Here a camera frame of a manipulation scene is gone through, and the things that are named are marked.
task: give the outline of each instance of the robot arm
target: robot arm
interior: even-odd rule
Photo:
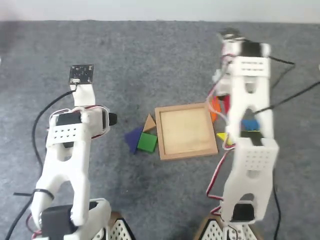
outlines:
[[[225,132],[236,147],[220,214],[226,225],[252,224],[265,216],[279,146],[274,140],[272,110],[255,115],[260,132],[241,132],[241,121],[247,109],[255,112],[270,105],[271,50],[268,44],[246,41],[234,33],[224,33],[222,42],[221,68],[225,70],[218,69],[213,81],[218,96],[230,95]]]
[[[43,172],[31,205],[32,218],[43,239],[92,239],[107,227],[110,218],[111,208],[105,199],[90,200],[88,168],[92,139],[107,133],[117,116],[95,105],[92,76],[93,65],[72,66],[69,84],[76,90],[75,108],[49,119]],[[66,181],[74,191],[73,204],[50,207]]]

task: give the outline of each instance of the blue triangle block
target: blue triangle block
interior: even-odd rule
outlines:
[[[139,126],[139,127],[135,128],[134,130],[132,130],[131,132],[128,132],[124,135],[124,140],[125,140],[126,144],[128,144],[128,146],[130,148],[130,152],[133,154],[136,153],[139,139],[140,139],[140,136],[141,136],[143,129],[144,129],[143,126]]]
[[[242,120],[242,125],[246,131],[258,131],[260,126],[256,119]]]

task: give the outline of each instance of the wooden frame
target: wooden frame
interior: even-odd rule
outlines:
[[[154,111],[161,160],[218,153],[214,127],[205,103],[157,107]]]

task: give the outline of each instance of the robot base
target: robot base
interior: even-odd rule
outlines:
[[[219,216],[208,216],[201,223],[193,240],[263,240],[253,225],[223,225]]]

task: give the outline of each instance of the green square block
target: green square block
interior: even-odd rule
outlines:
[[[141,133],[137,148],[140,150],[153,153],[155,151],[157,139],[158,139],[157,136],[143,132]]]

